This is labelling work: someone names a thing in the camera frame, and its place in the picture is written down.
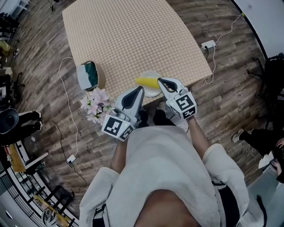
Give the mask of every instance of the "black pants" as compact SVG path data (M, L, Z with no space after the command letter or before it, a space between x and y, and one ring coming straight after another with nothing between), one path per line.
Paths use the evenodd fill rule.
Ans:
M138 129L139 128L143 128L143 127L148 127L149 125L147 124L147 120L148 120L148 114L146 113L146 111L141 110L139 111L139 115L141 117L141 122L138 125ZM157 110L154 117L153 117L153 122L155 125L173 125L175 126L175 124L168 118L166 118L166 113L163 110Z
M6 134L0 135L1 145L10 145L32 135L34 132L39 130L39 123L25 126L22 126L22 124L28 121L36 121L38 119L39 114L37 112L26 113L19 116L18 124L12 130Z
M281 166L284 166L283 151L276 147L279 139L284 137L284 131L270 131L266 129L254 129L252 134L243 132L240 135L240 140L246 141L255 148L262 156L269 154L273 150L273 155L278 159Z

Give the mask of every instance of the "black border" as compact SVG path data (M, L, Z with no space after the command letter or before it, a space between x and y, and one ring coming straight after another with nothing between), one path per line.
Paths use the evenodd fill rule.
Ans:
M245 19L245 21L248 23L248 25L250 26L250 28L251 28L253 34L255 35L255 37L256 37L256 39L257 39L257 41L258 41L258 44L259 44L259 46L260 46L260 48L261 48L261 51L262 51L262 53L263 53L263 56L264 56L265 60L267 60L267 59L268 59L267 54L266 54L265 49L264 49L264 47L263 47L263 45L262 45L262 42L260 41L259 36L258 36L257 33L256 33L256 30L254 29L254 27L252 26L252 24L251 24L250 21L248 20L246 14L245 14L245 13L242 11L242 9L237 5L237 3L236 3L234 0L231 0L231 2L235 5L235 7L239 10L240 13L243 13L243 14L245 15L245 16L244 16L244 19Z

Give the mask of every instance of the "white sleeve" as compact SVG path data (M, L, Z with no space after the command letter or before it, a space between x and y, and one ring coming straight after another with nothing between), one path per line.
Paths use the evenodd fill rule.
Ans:
M102 167L92 180L80 203L79 226L92 227L95 210L101 207L107 200L119 173Z
M209 147L202 161L213 180L220 180L230 187L242 216L249 204L249 193L241 169L220 144Z

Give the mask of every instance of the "white cable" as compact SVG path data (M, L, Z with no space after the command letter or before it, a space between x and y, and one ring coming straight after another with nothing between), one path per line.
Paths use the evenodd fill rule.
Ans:
M242 14L240 14L240 15L232 22L231 31L229 31L229 32L227 32L227 33L221 35L221 36L217 39L217 41L215 42L215 44L219 41L219 39L220 39L222 36L225 36L226 34L229 34L229 33L231 33L231 32L233 31L233 24L234 24L241 16L242 16ZM213 47L214 47L214 53L213 53L212 59L213 59L213 62L214 62L214 69L213 69L213 72L212 72L212 80L211 80L209 83L207 83L206 79L204 80L205 83L207 83L207 84L211 84L211 83L213 82L213 80L214 80L214 71L215 71L215 68L216 68L216 63L215 63L215 60L214 60L214 56L215 56L215 51L216 51L216 49L215 49L215 46L213 46Z
M213 57L212 57L212 59L213 59L213 62L214 62L214 69L213 69L213 72L212 72L212 80L209 82L209 83L207 83L207 81L206 81L206 79L204 80L205 81L205 83L207 83L207 84L211 84L212 82L213 82L213 80L214 80L214 71L215 71L215 68L216 68L216 63L215 63L215 60L214 60L214 56L215 56L215 46L213 46L214 47L214 53L213 53Z
M246 148L245 148L246 153L239 159L239 161L242 160L243 157L245 157L248 153L251 152L251 154L252 154L253 149L254 149L254 148L252 148L252 149L250 150L250 145L248 144L248 145L246 146Z
M62 59L61 64L60 64L59 69L58 69L58 75L59 75L59 77L60 77L60 79L61 79L61 81L62 81L62 83L63 83L64 89L65 89L65 92L66 92L66 95L67 95L67 99L68 99L68 107L69 107L69 110L70 110L70 113L71 113L71 118L72 118L72 121L73 121L74 125L76 126L76 129L77 129L77 133L76 133L77 152L76 152L76 154L74 155L74 156L76 156L77 153L78 153L78 151L79 151L79 148L78 148L78 127L77 127L77 125L76 125L76 123L75 123L75 121L74 121L73 114L72 114L72 111L71 111L71 108L70 108L70 101L69 101L69 96L68 96L68 93L67 93L67 90L66 90L66 86L65 86L64 81L62 80L62 78L61 78L61 76L60 76L60 68L61 68L61 65L62 65L63 60L65 60L65 59L73 59L73 58L63 58L63 59Z
M227 34L229 34L229 33L231 33L231 32L233 31L233 24L234 24L241 16L242 16L242 14L240 14L240 15L232 22L231 31L229 31L229 32L227 32L227 33L221 35L221 36L217 39L217 41L216 41L215 43L217 43L217 42L219 41L219 39L220 39L222 36L225 36L225 35L227 35Z

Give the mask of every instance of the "person's hand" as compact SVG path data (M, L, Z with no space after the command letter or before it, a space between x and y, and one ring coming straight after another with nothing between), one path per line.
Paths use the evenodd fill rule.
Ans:
M281 168L280 163L279 163L279 161L278 161L277 159L273 160L273 161L271 162L271 164L272 164L274 167L276 167L277 169L278 169L278 168Z
M284 145L284 138L280 139L276 143L276 147L279 147L279 148L283 147L283 145Z

